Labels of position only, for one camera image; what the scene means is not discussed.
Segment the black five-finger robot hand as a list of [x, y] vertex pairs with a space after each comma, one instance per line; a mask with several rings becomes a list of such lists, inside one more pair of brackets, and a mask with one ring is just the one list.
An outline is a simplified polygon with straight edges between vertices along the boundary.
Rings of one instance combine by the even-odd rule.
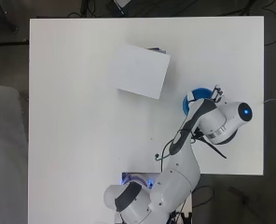
[[212, 91], [212, 96], [211, 99], [216, 103], [216, 104], [221, 104], [225, 100], [225, 95], [219, 85], [215, 85], [214, 89]]

